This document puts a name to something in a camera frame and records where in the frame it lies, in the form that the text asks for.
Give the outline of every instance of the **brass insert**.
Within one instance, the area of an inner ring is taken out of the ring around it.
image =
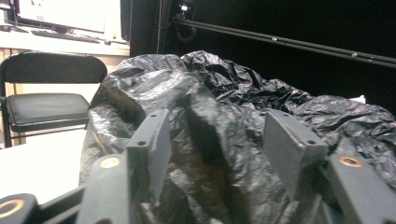
[[[4,206],[7,206],[9,204],[12,204],[14,207],[12,209],[6,211],[5,213],[0,212],[0,218],[8,217],[9,215],[12,215],[15,212],[17,212],[18,210],[20,210],[23,207],[23,205],[24,205],[24,200],[22,200],[22,199],[13,199],[13,200],[10,200],[8,202],[2,203],[2,204],[0,204],[0,210]]]
[[[111,157],[111,158],[105,159],[104,161],[101,161],[100,167],[107,169],[107,168],[114,167],[118,164],[120,164],[120,159],[116,158],[116,157]]]
[[[355,159],[353,157],[341,157],[340,162],[344,165],[351,166],[351,167],[362,167],[362,163],[360,160]]]

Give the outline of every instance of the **crumpled plastic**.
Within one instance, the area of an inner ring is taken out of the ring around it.
[[[173,154],[160,205],[137,207],[147,223],[311,223],[315,205],[291,202],[262,152],[266,108],[296,116],[329,153],[360,153],[396,188],[396,122],[387,110],[314,97],[204,51],[138,56],[105,78],[89,110],[80,183],[97,158],[121,153],[145,116],[164,108]]]

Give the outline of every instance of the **white table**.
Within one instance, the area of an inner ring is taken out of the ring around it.
[[[85,131],[44,134],[0,149],[0,198],[31,193],[45,203],[78,187]]]

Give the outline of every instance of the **metal rail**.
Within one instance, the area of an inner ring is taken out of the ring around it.
[[[328,47],[328,46],[323,46],[323,45],[318,45],[318,44],[312,44],[312,43],[308,43],[308,42],[304,42],[304,41],[292,40],[292,39],[279,37],[279,36],[275,36],[275,35],[264,35],[264,34],[260,34],[260,33],[238,30],[238,29],[234,29],[234,28],[218,26],[218,25],[213,25],[213,24],[207,24],[207,23],[198,22],[198,21],[188,21],[188,20],[173,18],[171,20],[171,22],[173,24],[196,27],[199,29],[223,33],[226,35],[236,35],[236,36],[241,36],[244,38],[260,40],[263,42],[277,44],[277,45],[286,46],[286,47],[290,47],[290,48],[304,49],[304,50],[313,51],[316,53],[332,55],[335,57],[345,58],[345,59],[349,59],[349,60],[355,60],[355,61],[359,61],[359,62],[363,62],[363,63],[378,64],[378,65],[383,65],[386,67],[396,68],[396,59],[390,58],[390,57],[368,54],[368,53],[358,52],[358,51],[349,50],[349,49],[338,49],[338,48],[333,48],[333,47]]]

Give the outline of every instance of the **computer monitor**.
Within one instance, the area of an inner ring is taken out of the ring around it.
[[[52,26],[58,32],[70,29],[105,32],[104,0],[17,0],[16,11],[18,22]]]
[[[0,9],[11,9],[9,0],[0,0]]]

